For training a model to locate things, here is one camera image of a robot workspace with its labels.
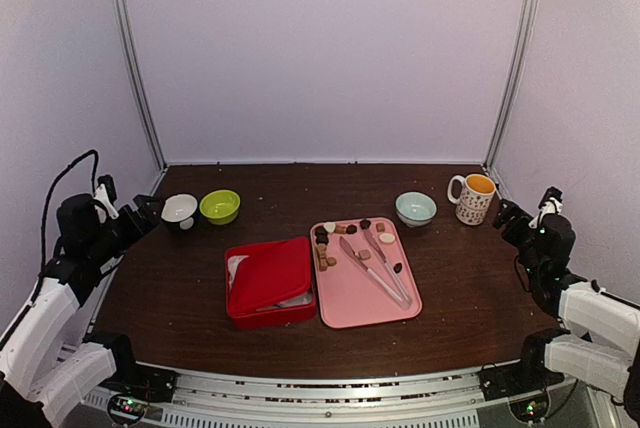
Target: white bowl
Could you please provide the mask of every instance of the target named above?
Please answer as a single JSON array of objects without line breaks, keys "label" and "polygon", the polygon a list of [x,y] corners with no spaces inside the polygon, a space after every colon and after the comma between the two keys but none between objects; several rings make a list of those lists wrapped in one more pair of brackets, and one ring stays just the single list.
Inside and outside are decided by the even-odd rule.
[{"label": "white bowl", "polygon": [[410,191],[396,199],[398,218],[409,228],[428,225],[437,211],[436,202],[424,193]]}]

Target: dark brown tabletop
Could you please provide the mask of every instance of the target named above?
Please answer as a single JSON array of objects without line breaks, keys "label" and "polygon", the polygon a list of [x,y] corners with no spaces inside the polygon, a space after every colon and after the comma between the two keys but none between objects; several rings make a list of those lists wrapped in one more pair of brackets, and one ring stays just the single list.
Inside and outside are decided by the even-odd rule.
[{"label": "dark brown tabletop", "polygon": [[[191,370],[264,377],[414,375],[516,359],[524,338],[554,325],[513,270],[516,251],[491,227],[462,225],[447,201],[452,165],[254,165],[169,169],[158,193],[198,199],[228,188],[240,216],[215,227],[203,218],[185,236],[157,228],[129,250],[100,311],[98,329],[129,335],[138,360]],[[394,200],[423,191],[434,221],[409,229]],[[494,201],[492,213],[497,209]],[[385,216],[395,221],[422,296],[406,322],[333,330],[304,323],[237,331],[225,312],[224,253],[305,236],[319,221]]]}]

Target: mug handle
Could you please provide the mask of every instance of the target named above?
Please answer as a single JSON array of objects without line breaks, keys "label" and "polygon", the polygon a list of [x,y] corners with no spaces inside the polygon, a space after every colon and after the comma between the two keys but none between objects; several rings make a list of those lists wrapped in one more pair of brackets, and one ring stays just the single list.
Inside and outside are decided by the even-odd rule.
[{"label": "mug handle", "polygon": [[460,197],[456,198],[453,196],[452,189],[453,189],[454,181],[459,181],[460,184],[462,184],[462,186],[464,187],[465,177],[456,175],[453,178],[451,178],[451,180],[449,180],[449,187],[447,188],[447,198],[449,198],[449,201],[451,203],[453,203],[454,205],[457,205],[458,203],[460,203]]}]

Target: round candy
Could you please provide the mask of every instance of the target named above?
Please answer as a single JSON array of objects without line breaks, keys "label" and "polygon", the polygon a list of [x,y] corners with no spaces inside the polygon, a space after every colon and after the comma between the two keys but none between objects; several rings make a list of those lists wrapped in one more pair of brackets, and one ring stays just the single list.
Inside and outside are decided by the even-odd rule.
[{"label": "round candy", "polygon": [[394,241],[396,241],[396,237],[391,233],[380,233],[380,241],[385,245],[390,245]]},{"label": "round candy", "polygon": [[336,224],[333,221],[327,221],[322,227],[327,231],[327,233],[333,233],[336,231]]}]

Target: metal utensil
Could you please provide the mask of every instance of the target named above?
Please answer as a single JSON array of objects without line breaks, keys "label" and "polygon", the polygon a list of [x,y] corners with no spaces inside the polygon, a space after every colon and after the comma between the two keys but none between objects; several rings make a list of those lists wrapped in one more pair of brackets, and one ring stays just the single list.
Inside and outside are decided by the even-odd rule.
[{"label": "metal utensil", "polygon": [[364,238],[365,240],[367,240],[367,243],[369,243],[371,248],[373,248],[373,251],[375,251],[377,255],[380,257],[380,260],[382,261],[385,268],[387,269],[387,273],[389,273],[389,276],[391,276],[391,279],[393,279],[394,283],[398,287],[398,290],[400,290],[400,294],[402,295],[402,297],[406,300],[408,304],[411,304],[412,301],[411,301],[411,297],[409,296],[409,292],[405,288],[404,283],[402,283],[402,280],[400,279],[398,274],[395,271],[393,271],[393,267],[391,266],[391,263],[389,263],[389,260],[387,260],[387,257],[385,256],[384,252],[380,248],[380,245],[378,245],[378,242],[374,238],[371,231],[369,231],[369,228],[364,228],[362,232],[364,233]]},{"label": "metal utensil", "polygon": [[342,251],[344,251],[347,254],[347,256],[351,259],[351,261],[353,261],[358,267],[362,268],[364,272],[367,275],[369,275],[369,278],[375,281],[377,285],[380,288],[382,288],[385,291],[385,293],[387,293],[393,299],[393,301],[398,303],[398,305],[400,305],[402,309],[406,310],[408,308],[405,300],[403,300],[402,297],[393,290],[393,288],[387,285],[384,282],[384,280],[380,278],[380,276],[378,276],[378,274],[375,271],[373,271],[371,268],[365,265],[362,262],[362,260],[358,258],[351,244],[347,240],[345,240],[344,237],[342,236],[340,237],[340,248],[342,248]]}]

